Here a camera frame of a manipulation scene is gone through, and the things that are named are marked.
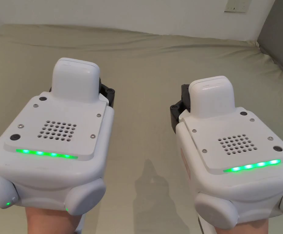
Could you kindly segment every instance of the bed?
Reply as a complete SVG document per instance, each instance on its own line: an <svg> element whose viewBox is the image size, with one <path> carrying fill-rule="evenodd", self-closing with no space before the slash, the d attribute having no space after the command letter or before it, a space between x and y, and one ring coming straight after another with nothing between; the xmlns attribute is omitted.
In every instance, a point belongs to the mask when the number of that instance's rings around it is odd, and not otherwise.
<svg viewBox="0 0 283 234"><path fill-rule="evenodd" d="M61 57L98 64L116 90L107 192L84 234L201 233L170 126L169 106L184 83L228 77L236 106L283 139L283 71L255 42L61 25L0 27L0 135L32 96L49 90ZM270 233L281 231L283 216L271 219ZM0 210L0 234L25 232L22 207Z"/></svg>

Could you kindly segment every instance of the speaker grille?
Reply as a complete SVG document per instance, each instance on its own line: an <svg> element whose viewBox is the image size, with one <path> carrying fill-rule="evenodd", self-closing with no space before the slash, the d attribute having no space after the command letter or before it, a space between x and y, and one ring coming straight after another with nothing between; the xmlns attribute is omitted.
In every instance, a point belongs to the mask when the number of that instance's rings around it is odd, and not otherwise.
<svg viewBox="0 0 283 234"><path fill-rule="evenodd" d="M240 154L257 150L257 147L246 136L246 134L223 137L218 139L223 150L228 154Z"/></svg>
<svg viewBox="0 0 283 234"><path fill-rule="evenodd" d="M71 141L77 125L47 120L38 134L38 138Z"/></svg>

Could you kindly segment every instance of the black bracket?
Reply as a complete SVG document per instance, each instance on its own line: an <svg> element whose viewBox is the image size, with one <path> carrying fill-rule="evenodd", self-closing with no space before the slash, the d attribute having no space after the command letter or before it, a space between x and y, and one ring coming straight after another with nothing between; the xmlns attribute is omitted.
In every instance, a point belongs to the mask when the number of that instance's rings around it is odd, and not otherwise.
<svg viewBox="0 0 283 234"><path fill-rule="evenodd" d="M106 99L109 101L109 106L114 106L114 96L115 96L115 90L108 88L107 86L103 85L100 79L100 86L99 86L99 93L101 93Z"/></svg>
<svg viewBox="0 0 283 234"><path fill-rule="evenodd" d="M176 133L176 125L179 124L179 116L186 109L190 112L190 95L189 85L181 86L181 100L175 105L171 105L169 111L171 113L171 125L173 131Z"/></svg>

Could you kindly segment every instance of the wearable device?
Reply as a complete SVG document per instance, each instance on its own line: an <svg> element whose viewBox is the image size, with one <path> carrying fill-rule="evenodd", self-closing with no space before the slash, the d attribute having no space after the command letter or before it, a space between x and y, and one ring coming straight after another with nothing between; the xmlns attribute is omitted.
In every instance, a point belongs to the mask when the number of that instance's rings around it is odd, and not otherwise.
<svg viewBox="0 0 283 234"><path fill-rule="evenodd" d="M33 97L0 137L0 208L82 215L104 196L115 91L98 65L61 58L52 90Z"/></svg>
<svg viewBox="0 0 283 234"><path fill-rule="evenodd" d="M182 85L170 113L200 217L231 229L283 213L283 141L254 113L235 107L226 77Z"/></svg>

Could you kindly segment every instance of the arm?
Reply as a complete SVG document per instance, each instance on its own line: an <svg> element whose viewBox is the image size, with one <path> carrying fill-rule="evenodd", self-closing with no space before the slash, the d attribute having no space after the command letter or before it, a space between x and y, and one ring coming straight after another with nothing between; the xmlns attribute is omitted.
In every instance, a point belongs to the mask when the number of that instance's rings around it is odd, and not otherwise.
<svg viewBox="0 0 283 234"><path fill-rule="evenodd" d="M73 234L81 216L66 211L26 207L28 234Z"/></svg>
<svg viewBox="0 0 283 234"><path fill-rule="evenodd" d="M268 219L237 224L231 230L215 228L217 234L268 234Z"/></svg>

